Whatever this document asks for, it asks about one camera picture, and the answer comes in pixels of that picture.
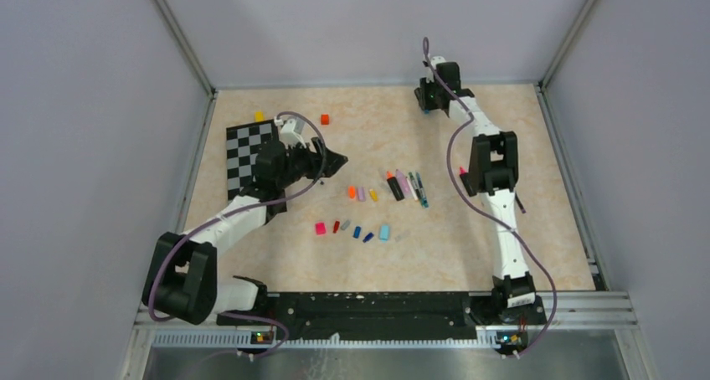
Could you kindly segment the black orange cap highlighter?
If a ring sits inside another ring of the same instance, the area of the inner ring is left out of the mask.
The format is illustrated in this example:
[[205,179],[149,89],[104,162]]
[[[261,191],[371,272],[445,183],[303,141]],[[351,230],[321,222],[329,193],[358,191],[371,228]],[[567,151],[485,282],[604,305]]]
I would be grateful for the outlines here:
[[386,182],[390,188],[390,191],[392,192],[394,198],[396,201],[402,201],[404,200],[404,193],[399,185],[399,181],[396,178],[396,176],[393,175],[390,171],[386,171]]

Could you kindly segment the clear green gel pen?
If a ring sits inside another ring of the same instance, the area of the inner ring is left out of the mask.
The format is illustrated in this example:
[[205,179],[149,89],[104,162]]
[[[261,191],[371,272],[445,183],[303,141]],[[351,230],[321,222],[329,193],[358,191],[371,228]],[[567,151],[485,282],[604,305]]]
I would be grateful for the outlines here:
[[423,193],[421,192],[418,180],[416,179],[416,177],[414,176],[414,174],[412,172],[409,172],[409,182],[410,182],[410,185],[414,191],[414,195],[416,196],[417,200],[419,201],[419,204],[423,208],[426,208],[427,204],[426,204],[425,198],[423,196]]

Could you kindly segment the light blue highlighter cap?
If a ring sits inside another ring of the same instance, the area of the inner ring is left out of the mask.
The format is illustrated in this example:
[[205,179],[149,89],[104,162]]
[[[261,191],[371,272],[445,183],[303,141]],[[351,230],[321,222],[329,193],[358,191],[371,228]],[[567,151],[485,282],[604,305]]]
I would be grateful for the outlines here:
[[387,224],[384,224],[380,227],[379,232],[378,232],[378,238],[382,242],[386,242],[390,238],[390,227]]

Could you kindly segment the black slim pen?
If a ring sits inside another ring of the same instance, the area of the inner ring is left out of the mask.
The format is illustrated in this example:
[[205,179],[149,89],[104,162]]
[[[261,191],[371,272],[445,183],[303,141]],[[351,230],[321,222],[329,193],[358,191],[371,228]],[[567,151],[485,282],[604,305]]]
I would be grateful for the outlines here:
[[517,194],[516,194],[516,196],[515,196],[515,200],[516,200],[517,206],[519,207],[521,213],[522,213],[522,214],[527,213],[527,210],[525,209],[525,207],[524,207],[524,205],[523,205],[523,203],[522,203],[522,200],[519,198],[519,196],[518,196]]

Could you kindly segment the clear teal gel pen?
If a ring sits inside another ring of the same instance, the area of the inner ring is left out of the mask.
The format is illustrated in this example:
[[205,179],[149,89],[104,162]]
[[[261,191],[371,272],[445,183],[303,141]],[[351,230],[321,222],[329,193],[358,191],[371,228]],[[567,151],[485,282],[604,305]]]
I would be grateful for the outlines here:
[[422,180],[421,180],[421,176],[420,176],[419,172],[416,172],[416,173],[414,174],[414,178],[415,178],[415,183],[416,183],[416,185],[417,185],[417,188],[418,188],[418,190],[419,190],[419,200],[420,200],[420,203],[421,203],[421,205],[422,205],[424,208],[427,208],[427,207],[429,207],[429,203],[428,203],[428,199],[427,199],[427,197],[426,197],[426,193],[425,193],[425,190],[424,190],[423,182],[422,182]]

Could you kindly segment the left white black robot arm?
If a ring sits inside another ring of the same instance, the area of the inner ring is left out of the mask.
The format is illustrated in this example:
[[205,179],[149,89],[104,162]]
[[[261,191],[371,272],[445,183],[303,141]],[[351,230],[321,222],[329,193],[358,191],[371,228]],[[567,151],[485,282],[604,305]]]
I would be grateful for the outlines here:
[[250,232],[286,211],[286,189],[302,178],[332,177],[348,159],[313,138],[311,145],[263,144],[227,208],[184,234],[166,232],[156,243],[141,301],[154,321],[197,325],[218,307],[218,259]]

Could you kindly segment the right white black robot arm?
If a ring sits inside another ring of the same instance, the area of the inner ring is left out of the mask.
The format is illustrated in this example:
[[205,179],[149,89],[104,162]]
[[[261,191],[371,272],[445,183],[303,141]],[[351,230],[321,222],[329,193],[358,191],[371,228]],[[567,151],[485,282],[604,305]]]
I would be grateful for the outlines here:
[[458,125],[455,134],[471,138],[462,191],[479,197],[477,212],[493,222],[491,313],[502,323],[519,322],[524,314],[537,312],[537,290],[524,257],[529,248],[517,231],[517,135],[487,117],[474,93],[462,87],[456,62],[435,56],[423,65],[428,72],[414,92],[420,109],[444,111]]

